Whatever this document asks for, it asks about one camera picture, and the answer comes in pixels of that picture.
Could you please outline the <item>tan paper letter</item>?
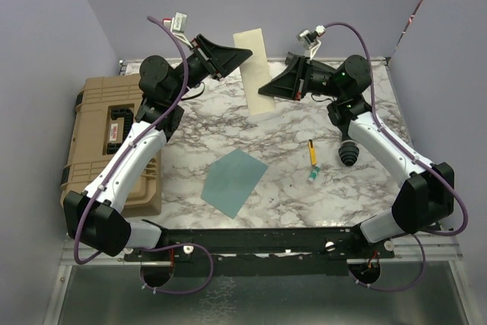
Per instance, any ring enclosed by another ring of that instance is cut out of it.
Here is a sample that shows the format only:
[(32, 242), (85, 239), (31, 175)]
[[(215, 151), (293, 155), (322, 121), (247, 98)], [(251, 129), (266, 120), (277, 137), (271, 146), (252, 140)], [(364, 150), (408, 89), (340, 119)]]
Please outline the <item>tan paper letter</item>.
[(249, 49), (253, 53), (240, 66), (240, 76), (250, 116), (273, 112), (274, 98), (259, 94), (259, 89), (271, 81), (262, 29), (234, 33), (233, 39), (237, 48)]

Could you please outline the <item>green white glue stick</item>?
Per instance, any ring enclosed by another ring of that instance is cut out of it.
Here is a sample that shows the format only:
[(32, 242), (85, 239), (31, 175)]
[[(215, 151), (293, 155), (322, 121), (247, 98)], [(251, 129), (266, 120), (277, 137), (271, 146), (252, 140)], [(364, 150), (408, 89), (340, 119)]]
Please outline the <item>green white glue stick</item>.
[(320, 166), (318, 165), (313, 166), (307, 178), (307, 181), (313, 183), (316, 180), (320, 170), (321, 170)]

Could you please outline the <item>teal envelope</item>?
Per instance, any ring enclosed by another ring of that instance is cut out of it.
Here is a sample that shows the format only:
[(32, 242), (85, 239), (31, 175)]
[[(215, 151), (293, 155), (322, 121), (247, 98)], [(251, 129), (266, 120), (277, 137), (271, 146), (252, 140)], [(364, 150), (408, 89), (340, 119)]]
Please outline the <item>teal envelope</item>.
[(229, 218), (235, 218), (268, 166), (240, 149), (208, 168), (201, 198)]

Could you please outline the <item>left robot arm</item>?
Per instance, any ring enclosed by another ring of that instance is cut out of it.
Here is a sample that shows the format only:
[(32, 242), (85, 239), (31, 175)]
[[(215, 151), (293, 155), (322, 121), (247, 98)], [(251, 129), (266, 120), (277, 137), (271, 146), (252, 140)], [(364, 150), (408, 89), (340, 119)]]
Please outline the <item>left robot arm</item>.
[(135, 182), (149, 161), (177, 130), (184, 110), (179, 102), (205, 78), (221, 80), (252, 56), (249, 49), (220, 46), (196, 36), (191, 55), (177, 67), (153, 55), (140, 65), (142, 103), (121, 147), (107, 166), (80, 193), (70, 191), (63, 210), (68, 234), (76, 244), (116, 256), (125, 248), (141, 248), (152, 260), (168, 249), (162, 230), (153, 224), (132, 224), (122, 215)]

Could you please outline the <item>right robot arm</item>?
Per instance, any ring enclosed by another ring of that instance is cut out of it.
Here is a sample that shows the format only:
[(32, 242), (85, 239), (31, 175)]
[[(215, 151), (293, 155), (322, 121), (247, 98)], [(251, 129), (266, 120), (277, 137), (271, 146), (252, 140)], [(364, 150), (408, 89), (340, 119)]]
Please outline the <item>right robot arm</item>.
[(348, 57), (338, 68), (306, 56), (288, 54), (286, 69), (259, 88), (259, 94), (300, 100), (306, 94), (331, 97), (327, 111), (331, 123), (342, 132), (339, 156), (343, 164), (355, 163), (351, 154), (357, 142), (389, 172), (399, 187), (391, 208), (358, 225), (349, 239), (354, 255), (367, 257), (377, 242), (400, 234), (414, 234), (451, 215), (454, 210), (454, 171), (446, 163), (435, 164), (399, 139), (372, 112), (363, 92), (369, 88), (371, 66), (360, 55)]

